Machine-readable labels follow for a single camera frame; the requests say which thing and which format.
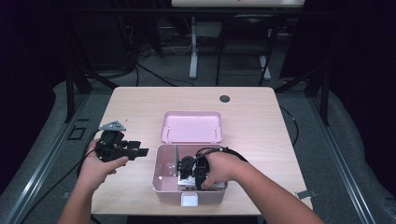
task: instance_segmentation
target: human hand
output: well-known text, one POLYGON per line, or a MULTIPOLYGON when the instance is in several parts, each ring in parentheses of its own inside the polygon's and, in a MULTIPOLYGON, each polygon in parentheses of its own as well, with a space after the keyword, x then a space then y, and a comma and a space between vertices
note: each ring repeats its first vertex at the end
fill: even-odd
POLYGON ((236 176, 242 172, 242 167, 248 164, 235 155, 224 152, 209 153, 206 159, 209 162, 210 172, 207 173, 206 180, 201 185, 202 189, 208 189, 216 182, 235 180, 236 176))
POLYGON ((77 183, 77 185, 82 185, 84 189, 92 193, 105 182, 107 175, 114 175, 117 172, 116 169, 125 165, 129 160, 128 157, 125 156, 114 161, 102 162, 97 158, 96 152, 93 151, 98 141, 99 139, 90 142, 87 151, 89 154, 81 166, 77 183))

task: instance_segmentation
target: small round object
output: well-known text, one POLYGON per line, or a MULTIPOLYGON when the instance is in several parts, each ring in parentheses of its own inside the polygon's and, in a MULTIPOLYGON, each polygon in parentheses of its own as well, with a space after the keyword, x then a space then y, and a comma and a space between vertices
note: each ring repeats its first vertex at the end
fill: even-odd
POLYGON ((230 96, 228 96, 228 95, 222 95, 222 96, 220 96, 220 100, 221 100, 223 103, 228 103, 228 102, 230 102, 230 96))

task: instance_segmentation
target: gray carpet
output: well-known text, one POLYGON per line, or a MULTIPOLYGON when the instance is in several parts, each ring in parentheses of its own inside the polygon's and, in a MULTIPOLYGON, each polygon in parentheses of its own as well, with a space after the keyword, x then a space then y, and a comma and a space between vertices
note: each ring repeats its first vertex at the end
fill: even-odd
MULTIPOLYGON (((205 42, 203 42, 200 47, 198 78, 195 80, 188 78, 190 53, 179 55, 172 50, 167 50, 164 58, 160 58, 153 53, 141 63, 164 77, 189 81, 195 86, 214 86, 216 57, 211 40, 207 39, 206 41, 207 44, 205 45, 205 42)), ((278 39, 274 58, 270 62, 270 71, 273 78, 271 81, 265 82, 263 86, 276 88, 282 85, 283 82, 278 80, 277 77, 288 44, 287 38, 278 39)), ((166 86, 158 78, 145 71, 140 70, 139 76, 139 86, 166 86)), ((113 79, 113 81, 121 86, 134 86, 135 79, 136 72, 133 72, 126 77, 113 79)), ((259 77, 222 77, 220 86, 257 86, 258 81, 259 77)), ((185 82, 171 82, 180 86, 189 86, 185 82)), ((95 80, 91 80, 91 84, 93 85, 92 94, 78 113, 76 121, 70 124, 72 126, 76 125, 77 128, 86 129, 85 133, 80 140, 65 139, 63 141, 59 153, 56 155, 56 161, 50 167, 50 171, 44 183, 40 186, 35 200, 40 198, 60 176, 64 175, 80 159, 88 136, 99 126, 111 90, 95 80)), ((318 196, 312 199, 314 210, 326 223, 361 223, 344 180, 335 166, 331 146, 316 119, 315 113, 317 111, 312 107, 312 99, 306 99, 300 92, 303 87, 304 84, 299 84, 290 92, 278 94, 277 99, 279 104, 284 106, 298 123, 299 137, 294 148, 307 188, 315 189, 318 192, 318 196)), ((18 199, 34 174, 36 167, 47 155, 58 133, 64 127, 64 119, 66 118, 64 83, 54 90, 57 93, 57 102, 50 118, 21 169, 0 198, 1 223, 9 220, 9 215, 12 215, 13 212, 12 209, 18 204, 18 199)), ((396 223, 396 220, 392 219, 383 209, 384 202, 390 195, 378 184, 375 175, 364 162, 364 148, 359 132, 342 103, 332 94, 329 112, 330 129, 360 187, 361 194, 373 213, 376 223, 396 223)), ((290 116, 285 112, 283 112, 283 115, 292 141, 296 136, 296 128, 290 116)), ((76 173, 73 172, 38 205, 25 223, 55 223, 67 200, 62 196, 73 189, 75 182, 76 173)), ((127 216, 96 217, 102 223, 126 223, 127 221, 127 216)))

